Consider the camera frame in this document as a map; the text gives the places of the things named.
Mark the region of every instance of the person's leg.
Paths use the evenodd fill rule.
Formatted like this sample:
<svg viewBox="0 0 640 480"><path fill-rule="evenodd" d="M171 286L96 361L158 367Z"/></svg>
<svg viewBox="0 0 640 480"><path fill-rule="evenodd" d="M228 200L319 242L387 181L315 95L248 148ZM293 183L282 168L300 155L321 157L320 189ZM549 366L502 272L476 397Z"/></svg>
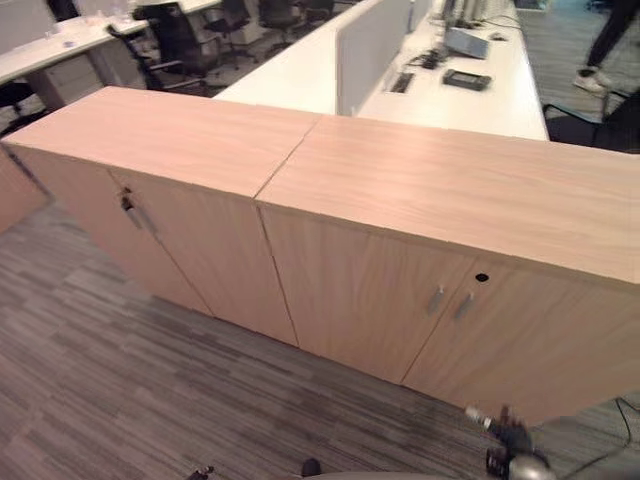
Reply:
<svg viewBox="0 0 640 480"><path fill-rule="evenodd" d="M615 0L611 14L593 42L586 65L578 70L574 85L594 95L604 95L611 81L600 73L600 64L613 50L640 9L640 0Z"/></svg>
<svg viewBox="0 0 640 480"><path fill-rule="evenodd" d="M607 23L602 28L600 35L593 42L589 56L587 57L587 67L599 68L607 55L616 46L624 32L640 8L639 0L616 0L611 10L611 15Z"/></svg>

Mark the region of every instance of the black pants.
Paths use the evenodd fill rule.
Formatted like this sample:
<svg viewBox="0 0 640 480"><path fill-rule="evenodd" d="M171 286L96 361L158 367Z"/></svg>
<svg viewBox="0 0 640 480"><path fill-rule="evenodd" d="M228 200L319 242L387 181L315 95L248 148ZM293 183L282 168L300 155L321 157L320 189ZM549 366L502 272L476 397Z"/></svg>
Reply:
<svg viewBox="0 0 640 480"><path fill-rule="evenodd" d="M640 0L614 0L613 9L609 20L602 28L600 35L593 42L591 52L587 58L588 67L599 67L603 60L613 50L616 43L622 38L629 25L633 22L638 10Z"/></svg>

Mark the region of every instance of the computer mouse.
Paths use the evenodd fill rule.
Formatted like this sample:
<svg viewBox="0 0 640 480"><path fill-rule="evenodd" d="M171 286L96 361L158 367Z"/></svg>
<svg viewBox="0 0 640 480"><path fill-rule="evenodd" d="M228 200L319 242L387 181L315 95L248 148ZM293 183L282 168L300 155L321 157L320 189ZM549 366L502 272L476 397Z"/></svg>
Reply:
<svg viewBox="0 0 640 480"><path fill-rule="evenodd" d="M489 35L489 40L495 40L496 42L506 42L508 38L502 35L501 33L494 32L491 35Z"/></svg>

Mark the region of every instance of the wood grain surface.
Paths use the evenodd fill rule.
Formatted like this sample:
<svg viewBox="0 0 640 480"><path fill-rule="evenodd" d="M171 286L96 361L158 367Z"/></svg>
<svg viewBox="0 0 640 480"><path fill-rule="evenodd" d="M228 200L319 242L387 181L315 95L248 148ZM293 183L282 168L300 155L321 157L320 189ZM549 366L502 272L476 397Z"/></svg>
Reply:
<svg viewBox="0 0 640 480"><path fill-rule="evenodd" d="M639 179L632 155L323 117L258 199L634 283Z"/></svg>
<svg viewBox="0 0 640 480"><path fill-rule="evenodd" d="M297 345L257 207L248 200L113 170L213 314Z"/></svg>
<svg viewBox="0 0 640 480"><path fill-rule="evenodd" d="M263 209L300 348L399 383L472 257Z"/></svg>
<svg viewBox="0 0 640 480"><path fill-rule="evenodd" d="M154 295L211 314L152 233L122 211L121 188L106 168L24 147L14 150L131 278Z"/></svg>
<svg viewBox="0 0 640 480"><path fill-rule="evenodd" d="M3 142L254 196L318 118L107 87Z"/></svg>
<svg viewBox="0 0 640 480"><path fill-rule="evenodd" d="M639 378L640 296L478 260L403 383L493 415L506 403L537 424Z"/></svg>
<svg viewBox="0 0 640 480"><path fill-rule="evenodd" d="M47 203L47 197L0 148L0 232Z"/></svg>

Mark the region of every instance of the cabinet top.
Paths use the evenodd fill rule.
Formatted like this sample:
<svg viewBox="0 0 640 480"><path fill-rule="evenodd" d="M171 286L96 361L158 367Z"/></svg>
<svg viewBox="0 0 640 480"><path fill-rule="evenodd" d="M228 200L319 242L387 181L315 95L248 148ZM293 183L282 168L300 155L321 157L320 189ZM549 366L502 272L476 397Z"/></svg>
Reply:
<svg viewBox="0 0 640 480"><path fill-rule="evenodd" d="M319 118L107 87L3 143L254 197Z"/></svg>
<svg viewBox="0 0 640 480"><path fill-rule="evenodd" d="M258 199L637 284L639 184L637 156L323 117Z"/></svg>

